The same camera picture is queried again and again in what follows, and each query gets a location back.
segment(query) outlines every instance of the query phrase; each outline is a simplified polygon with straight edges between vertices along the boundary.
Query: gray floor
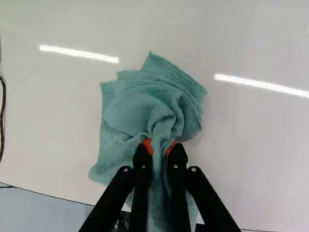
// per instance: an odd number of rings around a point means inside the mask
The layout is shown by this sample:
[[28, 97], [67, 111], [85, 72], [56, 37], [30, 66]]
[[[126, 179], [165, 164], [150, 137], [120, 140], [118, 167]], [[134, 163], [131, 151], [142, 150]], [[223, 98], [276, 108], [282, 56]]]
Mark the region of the gray floor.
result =
[[0, 232], [77, 232], [91, 209], [18, 188], [0, 188]]

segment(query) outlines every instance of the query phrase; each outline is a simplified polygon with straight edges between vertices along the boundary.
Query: teal towel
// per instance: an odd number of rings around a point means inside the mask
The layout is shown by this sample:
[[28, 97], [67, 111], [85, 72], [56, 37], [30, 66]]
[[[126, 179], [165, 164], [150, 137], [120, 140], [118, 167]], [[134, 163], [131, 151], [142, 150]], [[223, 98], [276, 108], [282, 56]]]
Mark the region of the teal towel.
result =
[[[192, 139], [201, 130], [201, 101], [206, 91], [168, 60], [149, 53], [141, 70], [121, 71], [118, 80], [101, 83], [102, 122], [98, 162], [90, 179], [108, 185], [117, 170], [133, 167], [139, 143], [152, 139], [153, 181], [149, 190], [150, 232], [171, 231], [170, 196], [164, 154], [173, 141]], [[195, 231], [197, 207], [187, 194]], [[127, 203], [132, 203], [132, 194]]]

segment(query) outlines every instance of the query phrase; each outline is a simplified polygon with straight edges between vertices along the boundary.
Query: white table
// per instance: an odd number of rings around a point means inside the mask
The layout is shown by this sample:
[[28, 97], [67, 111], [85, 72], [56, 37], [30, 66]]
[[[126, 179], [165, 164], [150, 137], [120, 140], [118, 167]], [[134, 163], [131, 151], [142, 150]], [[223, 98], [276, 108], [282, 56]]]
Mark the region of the white table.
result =
[[[185, 148], [238, 225], [308, 230], [309, 99], [214, 79], [309, 89], [308, 2], [18, 2], [0, 3], [8, 89], [0, 182], [95, 204], [105, 189], [87, 177], [98, 155], [99, 82], [140, 68], [152, 50], [208, 91], [203, 131]], [[42, 44], [119, 63], [48, 53]]]

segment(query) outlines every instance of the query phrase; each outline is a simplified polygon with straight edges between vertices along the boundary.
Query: crumpled cloth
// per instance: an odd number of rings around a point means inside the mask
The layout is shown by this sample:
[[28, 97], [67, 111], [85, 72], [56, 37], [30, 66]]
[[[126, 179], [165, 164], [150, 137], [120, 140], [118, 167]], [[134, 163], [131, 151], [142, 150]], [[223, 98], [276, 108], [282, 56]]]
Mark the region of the crumpled cloth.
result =
[[[98, 161], [89, 178], [108, 185], [117, 170], [133, 167], [139, 143], [152, 140], [153, 181], [149, 189], [148, 231], [171, 231], [170, 189], [165, 152], [173, 141], [192, 139], [201, 130], [205, 89], [168, 60], [149, 53], [141, 70], [120, 71], [118, 80], [101, 83], [102, 122]], [[131, 206], [133, 194], [127, 199]], [[187, 194], [192, 231], [197, 206]]]

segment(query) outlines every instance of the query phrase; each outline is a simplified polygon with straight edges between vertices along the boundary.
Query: orange gripper tip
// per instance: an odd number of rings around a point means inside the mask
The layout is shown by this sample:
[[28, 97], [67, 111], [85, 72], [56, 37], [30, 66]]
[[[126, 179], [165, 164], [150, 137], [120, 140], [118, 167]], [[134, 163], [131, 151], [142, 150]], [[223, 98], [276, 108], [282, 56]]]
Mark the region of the orange gripper tip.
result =
[[175, 145], [176, 145], [176, 141], [174, 141], [174, 142], [172, 143], [172, 145], [169, 146], [169, 148], [168, 148], [167, 151], [166, 151], [166, 156], [169, 155], [170, 151], [173, 149], [173, 147], [174, 147]]
[[145, 139], [145, 141], [143, 142], [143, 144], [144, 144], [144, 146], [146, 147], [148, 153], [152, 156], [152, 154], [153, 154], [153, 149], [152, 149], [152, 147], [150, 146], [150, 143], [151, 143], [151, 139], [150, 139], [150, 138]]

